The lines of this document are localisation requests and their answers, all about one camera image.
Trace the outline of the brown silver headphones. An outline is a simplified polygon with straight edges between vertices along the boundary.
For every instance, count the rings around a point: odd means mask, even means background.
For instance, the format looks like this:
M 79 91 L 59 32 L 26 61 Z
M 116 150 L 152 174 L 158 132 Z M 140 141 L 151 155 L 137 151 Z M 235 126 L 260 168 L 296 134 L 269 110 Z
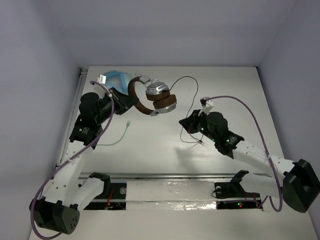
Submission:
M 141 83 L 145 86 L 145 96 L 151 101 L 154 109 L 149 109 L 143 105 L 137 96 L 135 83 Z M 159 114 L 167 114 L 177 107 L 177 98 L 171 94 L 167 84 L 150 78 L 146 75 L 138 75 L 130 80 L 127 86 L 127 92 L 130 97 L 136 98 L 134 107 L 142 114 L 155 117 Z

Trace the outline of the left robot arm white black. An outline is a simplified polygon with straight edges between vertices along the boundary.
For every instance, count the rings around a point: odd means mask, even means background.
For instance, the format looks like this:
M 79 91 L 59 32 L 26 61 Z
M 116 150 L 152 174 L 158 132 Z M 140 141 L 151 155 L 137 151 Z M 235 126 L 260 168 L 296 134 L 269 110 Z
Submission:
M 100 97 L 95 92 L 81 96 L 79 115 L 69 136 L 69 143 L 82 143 L 83 148 L 66 157 L 44 181 L 30 203 L 30 223 L 33 232 L 42 240 L 38 228 L 55 231 L 57 235 L 70 235 L 78 225 L 81 211 L 97 196 L 111 193 L 110 176 L 94 172 L 82 185 L 78 178 L 85 163 L 95 150 L 99 139 L 106 132 L 114 115 L 122 115 L 139 102 L 131 90 L 123 94 L 114 87 Z

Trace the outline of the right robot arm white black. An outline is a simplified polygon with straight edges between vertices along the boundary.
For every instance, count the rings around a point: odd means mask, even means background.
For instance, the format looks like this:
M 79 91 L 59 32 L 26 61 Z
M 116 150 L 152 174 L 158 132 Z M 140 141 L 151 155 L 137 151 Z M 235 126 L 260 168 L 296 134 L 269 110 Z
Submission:
M 194 110 L 179 124 L 189 134 L 201 133 L 213 141 L 220 154 L 263 172 L 263 175 L 256 175 L 240 170 L 230 181 L 215 184 L 213 194 L 219 200 L 267 195 L 278 197 L 293 210 L 305 213 L 320 193 L 320 181 L 308 161 L 293 161 L 266 153 L 230 131 L 220 112 Z

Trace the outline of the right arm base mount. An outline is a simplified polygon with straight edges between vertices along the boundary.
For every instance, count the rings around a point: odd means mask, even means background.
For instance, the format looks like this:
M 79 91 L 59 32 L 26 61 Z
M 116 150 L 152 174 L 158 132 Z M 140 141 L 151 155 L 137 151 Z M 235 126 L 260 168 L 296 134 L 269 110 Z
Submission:
M 216 200 L 218 210 L 263 209 L 261 195 L 246 192 L 239 184 L 216 182 L 211 196 Z

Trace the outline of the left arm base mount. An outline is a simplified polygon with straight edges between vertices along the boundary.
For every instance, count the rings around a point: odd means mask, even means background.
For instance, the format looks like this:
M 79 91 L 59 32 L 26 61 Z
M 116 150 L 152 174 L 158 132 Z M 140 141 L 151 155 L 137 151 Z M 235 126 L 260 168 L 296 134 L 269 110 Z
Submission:
M 107 195 L 94 198 L 85 210 L 126 210 L 127 184 L 125 182 L 111 183 L 110 191 Z

